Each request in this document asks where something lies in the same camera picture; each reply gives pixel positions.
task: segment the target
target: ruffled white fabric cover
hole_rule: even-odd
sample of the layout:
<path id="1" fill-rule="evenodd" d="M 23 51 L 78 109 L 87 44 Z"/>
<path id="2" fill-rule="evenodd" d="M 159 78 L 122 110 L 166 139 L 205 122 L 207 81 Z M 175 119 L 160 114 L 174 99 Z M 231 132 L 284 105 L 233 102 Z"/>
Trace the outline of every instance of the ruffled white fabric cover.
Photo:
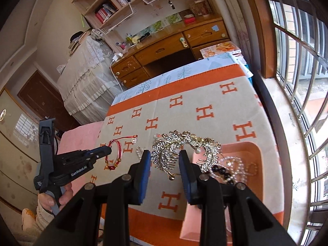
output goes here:
<path id="1" fill-rule="evenodd" d="M 122 92 L 109 68 L 113 55 L 106 44 L 88 36 L 57 81 L 66 110 L 82 125 L 104 120 Z"/>

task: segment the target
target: wooden desk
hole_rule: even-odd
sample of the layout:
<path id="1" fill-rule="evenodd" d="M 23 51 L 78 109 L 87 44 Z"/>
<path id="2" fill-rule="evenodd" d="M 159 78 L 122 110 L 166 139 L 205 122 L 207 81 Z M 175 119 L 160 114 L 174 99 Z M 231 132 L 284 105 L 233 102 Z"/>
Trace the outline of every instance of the wooden desk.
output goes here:
<path id="1" fill-rule="evenodd" d="M 180 38 L 185 39 L 186 47 Z M 165 58 L 174 53 L 186 53 L 182 51 L 190 49 L 190 56 L 193 56 L 191 63 L 202 59 L 200 49 L 229 40 L 221 16 L 200 16 L 190 24 L 181 21 L 150 35 L 130 48 L 119 62 L 112 65 L 112 69 L 123 84 L 130 88 L 165 72 L 156 63 L 158 60 L 165 61 Z"/>

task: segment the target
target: drawer handle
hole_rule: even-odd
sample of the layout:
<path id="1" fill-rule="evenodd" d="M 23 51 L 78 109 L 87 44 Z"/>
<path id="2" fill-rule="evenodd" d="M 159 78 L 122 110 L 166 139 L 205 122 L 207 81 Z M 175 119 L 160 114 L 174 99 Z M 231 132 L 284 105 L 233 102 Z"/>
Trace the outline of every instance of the drawer handle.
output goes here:
<path id="1" fill-rule="evenodd" d="M 201 37 L 210 36 L 210 35 L 212 35 L 212 32 L 205 32 L 201 35 Z"/>
<path id="2" fill-rule="evenodd" d="M 158 49 L 158 50 L 156 51 L 156 53 L 159 54 L 160 52 L 163 52 L 163 51 L 165 51 L 165 49 L 164 49 L 164 48 L 160 48 L 160 49 Z"/>

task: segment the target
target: human hand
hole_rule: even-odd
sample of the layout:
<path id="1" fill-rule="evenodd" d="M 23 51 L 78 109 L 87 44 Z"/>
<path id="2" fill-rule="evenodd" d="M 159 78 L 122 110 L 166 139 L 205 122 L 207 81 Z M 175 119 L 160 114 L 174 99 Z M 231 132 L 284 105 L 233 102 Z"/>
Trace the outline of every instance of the human hand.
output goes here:
<path id="1" fill-rule="evenodd" d="M 59 210 L 62 210 L 63 207 L 70 201 L 70 199 L 73 197 L 73 190 L 72 190 L 72 183 L 68 183 L 64 186 L 65 193 L 59 198 L 59 203 L 61 204 L 59 207 Z M 51 207 L 55 205 L 56 201 L 53 197 L 51 197 L 48 194 L 45 193 L 39 193 L 38 199 L 41 204 L 41 206 L 52 212 Z"/>

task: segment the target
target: pink cloth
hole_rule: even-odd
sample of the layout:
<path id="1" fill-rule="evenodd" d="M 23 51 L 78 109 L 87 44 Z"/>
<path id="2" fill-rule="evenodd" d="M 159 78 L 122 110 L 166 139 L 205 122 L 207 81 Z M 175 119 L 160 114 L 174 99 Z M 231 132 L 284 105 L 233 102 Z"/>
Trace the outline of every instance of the pink cloth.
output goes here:
<path id="1" fill-rule="evenodd" d="M 58 154 L 76 150 L 94 149 L 102 125 L 103 121 L 99 121 L 66 131 L 60 140 Z M 74 195 L 85 183 L 86 178 L 84 175 L 72 181 Z"/>

